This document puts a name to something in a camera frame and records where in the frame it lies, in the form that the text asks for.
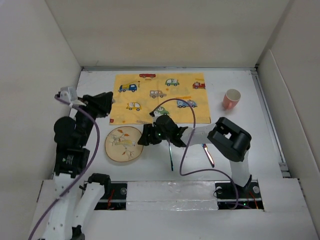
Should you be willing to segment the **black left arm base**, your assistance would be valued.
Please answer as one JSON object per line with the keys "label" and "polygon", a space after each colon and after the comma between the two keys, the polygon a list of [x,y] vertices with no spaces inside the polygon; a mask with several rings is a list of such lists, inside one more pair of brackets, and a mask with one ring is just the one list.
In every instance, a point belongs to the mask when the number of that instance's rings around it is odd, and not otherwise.
{"label": "black left arm base", "polygon": [[112,182],[109,192],[105,193],[97,203],[95,210],[122,211],[126,210],[128,183]]}

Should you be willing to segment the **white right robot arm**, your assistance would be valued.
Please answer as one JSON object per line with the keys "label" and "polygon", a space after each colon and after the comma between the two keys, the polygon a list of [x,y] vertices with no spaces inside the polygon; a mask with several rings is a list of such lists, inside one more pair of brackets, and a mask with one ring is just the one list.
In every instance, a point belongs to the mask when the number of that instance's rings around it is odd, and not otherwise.
{"label": "white right robot arm", "polygon": [[249,149],[252,136],[226,117],[215,124],[200,127],[178,126],[168,115],[150,114],[153,122],[144,124],[137,144],[157,145],[169,141],[178,148],[212,144],[230,162],[231,191],[237,197],[249,192],[252,175],[249,171]]}

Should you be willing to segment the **yellow vehicle print cloth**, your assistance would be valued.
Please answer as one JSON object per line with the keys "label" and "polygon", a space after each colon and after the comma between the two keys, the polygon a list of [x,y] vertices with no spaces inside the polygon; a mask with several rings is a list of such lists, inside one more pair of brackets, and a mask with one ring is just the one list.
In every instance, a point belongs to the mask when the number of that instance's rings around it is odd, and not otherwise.
{"label": "yellow vehicle print cloth", "polygon": [[201,72],[118,74],[113,98],[111,125],[151,123],[152,111],[168,115],[179,124],[211,123]]}

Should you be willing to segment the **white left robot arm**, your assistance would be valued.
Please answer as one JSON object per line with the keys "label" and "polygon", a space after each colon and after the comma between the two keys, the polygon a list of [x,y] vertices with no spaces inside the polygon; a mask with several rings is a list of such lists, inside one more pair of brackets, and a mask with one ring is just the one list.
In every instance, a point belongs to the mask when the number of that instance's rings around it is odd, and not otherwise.
{"label": "white left robot arm", "polygon": [[42,240],[83,240],[85,226],[101,198],[111,194],[111,179],[107,174],[93,173],[83,186],[79,180],[98,152],[91,153],[86,144],[93,129],[96,144],[100,143],[97,118],[107,117],[112,109],[113,93],[103,92],[94,96],[70,96],[61,90],[55,99],[76,111],[74,117],[59,118],[53,127],[56,157],[53,170],[56,198],[45,211],[48,221]]}

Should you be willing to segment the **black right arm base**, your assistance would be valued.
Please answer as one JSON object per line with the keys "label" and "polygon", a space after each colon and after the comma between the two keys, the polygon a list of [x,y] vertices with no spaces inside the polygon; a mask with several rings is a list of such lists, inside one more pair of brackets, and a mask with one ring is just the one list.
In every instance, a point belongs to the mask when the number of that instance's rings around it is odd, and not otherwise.
{"label": "black right arm base", "polygon": [[230,181],[216,181],[213,196],[217,199],[218,210],[264,210],[260,186],[253,180],[248,186],[235,188]]}

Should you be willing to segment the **iridescent metal fork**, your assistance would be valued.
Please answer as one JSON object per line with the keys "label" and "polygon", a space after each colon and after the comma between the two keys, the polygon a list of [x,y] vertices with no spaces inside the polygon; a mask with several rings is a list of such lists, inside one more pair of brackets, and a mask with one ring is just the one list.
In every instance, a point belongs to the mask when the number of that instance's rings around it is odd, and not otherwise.
{"label": "iridescent metal fork", "polygon": [[170,168],[171,171],[174,171],[174,163],[173,163],[173,155],[172,155],[172,147],[171,142],[168,140],[168,149],[169,149],[169,158],[170,158]]}

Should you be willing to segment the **beige bird pattern plate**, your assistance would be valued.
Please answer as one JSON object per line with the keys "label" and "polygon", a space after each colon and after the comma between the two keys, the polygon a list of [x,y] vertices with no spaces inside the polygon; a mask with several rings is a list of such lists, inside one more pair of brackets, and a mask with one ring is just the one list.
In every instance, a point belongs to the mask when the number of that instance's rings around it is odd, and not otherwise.
{"label": "beige bird pattern plate", "polygon": [[142,136],[139,129],[132,126],[114,128],[105,139],[105,153],[114,162],[128,163],[137,159],[144,146],[138,144]]}

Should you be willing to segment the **pink cup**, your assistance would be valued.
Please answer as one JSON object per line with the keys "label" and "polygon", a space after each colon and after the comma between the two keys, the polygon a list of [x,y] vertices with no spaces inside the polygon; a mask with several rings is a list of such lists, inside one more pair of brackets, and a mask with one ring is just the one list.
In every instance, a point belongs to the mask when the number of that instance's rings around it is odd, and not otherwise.
{"label": "pink cup", "polygon": [[228,89],[223,97],[222,106],[226,110],[233,109],[241,99],[241,93],[236,89]]}

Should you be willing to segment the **iridescent metal knife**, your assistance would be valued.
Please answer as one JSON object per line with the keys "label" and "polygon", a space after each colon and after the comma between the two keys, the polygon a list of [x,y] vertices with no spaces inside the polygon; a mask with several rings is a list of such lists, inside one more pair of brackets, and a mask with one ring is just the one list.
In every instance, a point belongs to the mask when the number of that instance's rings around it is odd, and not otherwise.
{"label": "iridescent metal knife", "polygon": [[213,159],[212,155],[210,154],[210,152],[208,150],[207,145],[205,143],[203,143],[202,144],[202,148],[203,148],[203,150],[204,150],[204,152],[205,152],[205,154],[206,154],[206,156],[207,156],[207,158],[208,158],[208,160],[210,162],[211,167],[214,168],[215,167],[215,162],[214,162],[214,159]]}

